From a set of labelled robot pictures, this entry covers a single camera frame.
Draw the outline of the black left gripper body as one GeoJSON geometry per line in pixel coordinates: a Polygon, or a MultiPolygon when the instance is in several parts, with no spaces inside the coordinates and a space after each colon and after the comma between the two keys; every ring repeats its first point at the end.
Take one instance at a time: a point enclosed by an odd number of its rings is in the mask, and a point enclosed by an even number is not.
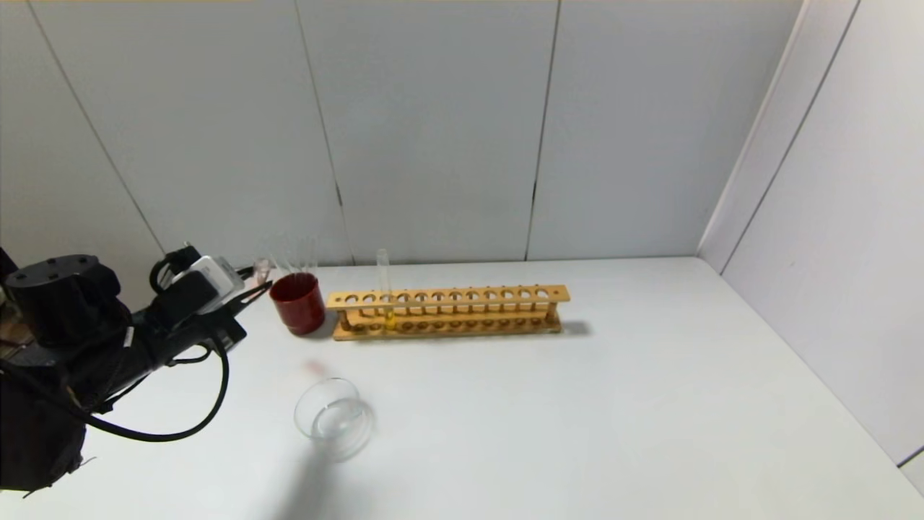
{"type": "Polygon", "coordinates": [[[214,290],[166,290],[134,316],[134,367],[198,363],[199,357],[185,357],[184,352],[195,346],[214,352],[220,342],[230,349],[245,338],[245,330],[225,307],[199,313],[217,295],[214,290]]]}

